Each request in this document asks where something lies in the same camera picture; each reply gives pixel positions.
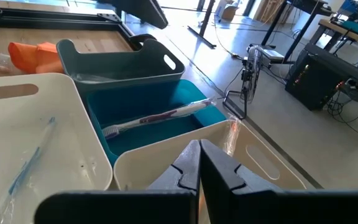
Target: cardboard box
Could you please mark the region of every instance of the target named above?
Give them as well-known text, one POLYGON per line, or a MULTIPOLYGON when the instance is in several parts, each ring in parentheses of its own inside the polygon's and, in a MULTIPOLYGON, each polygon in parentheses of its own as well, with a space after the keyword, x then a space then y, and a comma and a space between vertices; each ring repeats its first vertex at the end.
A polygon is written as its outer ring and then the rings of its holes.
POLYGON ((216 8, 215 15, 220 19, 232 21, 238 9, 237 3, 233 4, 232 0, 221 0, 216 8))

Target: desk fan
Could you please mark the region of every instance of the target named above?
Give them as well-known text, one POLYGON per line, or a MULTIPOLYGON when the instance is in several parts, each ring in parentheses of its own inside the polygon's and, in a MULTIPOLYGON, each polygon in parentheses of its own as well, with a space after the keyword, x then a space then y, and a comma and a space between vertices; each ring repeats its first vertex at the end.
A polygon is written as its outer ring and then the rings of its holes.
POLYGON ((244 69, 241 73, 241 91, 230 90, 225 93, 223 105, 239 119, 245 119, 247 117, 247 104, 251 104, 254 99, 260 67, 262 66, 262 51, 263 49, 259 45, 250 47, 248 57, 242 60, 244 69), (230 94, 240 94, 240 101, 244 100, 244 114, 241 114, 241 112, 238 112, 238 110, 232 107, 234 102, 229 99, 230 94))

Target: blue object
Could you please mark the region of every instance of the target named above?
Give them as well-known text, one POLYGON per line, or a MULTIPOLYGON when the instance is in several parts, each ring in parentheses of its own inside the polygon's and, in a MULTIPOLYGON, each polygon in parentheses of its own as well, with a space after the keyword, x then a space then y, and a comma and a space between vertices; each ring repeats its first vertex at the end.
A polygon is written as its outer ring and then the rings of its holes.
POLYGON ((124 152, 172 138, 221 121, 225 116, 214 106, 190 116, 129 129, 106 140, 102 129, 144 116, 163 113, 206 97, 192 82, 135 85, 101 90, 87 96, 89 115, 112 166, 124 152))
POLYGON ((355 33, 358 33, 358 23, 356 22, 344 21, 341 25, 355 33))

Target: toothbrush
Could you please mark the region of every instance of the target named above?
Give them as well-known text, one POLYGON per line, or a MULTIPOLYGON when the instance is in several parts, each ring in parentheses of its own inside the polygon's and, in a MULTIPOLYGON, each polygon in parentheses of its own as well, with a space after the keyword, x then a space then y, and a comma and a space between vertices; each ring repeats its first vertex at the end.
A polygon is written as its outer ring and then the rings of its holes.
POLYGON ((47 127, 44 129, 42 133, 42 137, 39 143, 39 146, 36 148, 34 154, 32 157, 25 161, 22 168, 20 169, 19 173, 16 175, 16 178, 13 180, 12 185, 9 187, 7 191, 7 195, 0 200, 0 224, 4 223, 4 219, 6 218, 6 215, 9 215, 10 217, 7 217, 8 219, 12 219, 13 216, 13 208, 14 208, 14 197, 17 192, 17 189, 21 186, 23 180, 29 173, 29 170, 31 167, 34 166, 34 164, 37 162, 37 159, 41 156, 41 154, 44 152, 44 148, 46 147, 46 144, 48 143, 53 127, 55 126, 55 117, 52 117, 49 119, 47 127))
POLYGON ((182 106, 177 109, 170 110, 170 111, 167 111, 167 112, 164 112, 161 114, 146 116, 144 118, 135 119, 133 121, 129 121, 129 122, 122 123, 122 124, 114 124, 114 125, 108 126, 106 128, 103 128, 103 130, 102 130, 103 136, 106 139, 111 139, 111 138, 117 136, 120 132, 123 132, 123 130, 134 128, 134 127, 145 125, 145 124, 151 124, 151 123, 156 123, 159 121, 165 121, 167 119, 188 116, 198 110, 206 108, 209 105, 215 105, 213 99, 211 99, 211 98, 192 102, 189 105, 182 106))

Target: wooden panel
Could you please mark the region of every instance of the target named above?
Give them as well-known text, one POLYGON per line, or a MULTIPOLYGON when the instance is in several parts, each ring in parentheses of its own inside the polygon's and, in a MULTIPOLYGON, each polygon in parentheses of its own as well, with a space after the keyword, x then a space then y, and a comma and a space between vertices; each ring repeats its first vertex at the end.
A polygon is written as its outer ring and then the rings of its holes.
MULTIPOLYGON (((277 15, 278 8, 280 8, 284 0, 265 0, 261 4, 262 10, 256 15, 256 20, 260 22, 273 22, 275 16, 277 15)), ((280 16, 279 23, 285 23, 288 16, 292 11, 292 6, 287 5, 284 13, 280 16)))
POLYGON ((72 40, 76 49, 82 53, 132 51, 118 32, 0 28, 0 53, 8 54, 7 46, 10 42, 57 44, 62 39, 72 40))
MULTIPOLYGON (((55 12, 73 12, 96 14, 97 12, 114 13, 111 10, 80 9, 64 6, 47 6, 19 2, 0 1, 0 7, 14 9, 31 9, 55 12)), ((8 54, 7 46, 10 42, 23 44, 41 44, 50 42, 57 44, 62 39, 70 39, 81 53, 88 52, 128 52, 132 51, 118 31, 90 31, 90 30, 46 30, 46 29, 8 29, 0 28, 0 53, 8 54)))

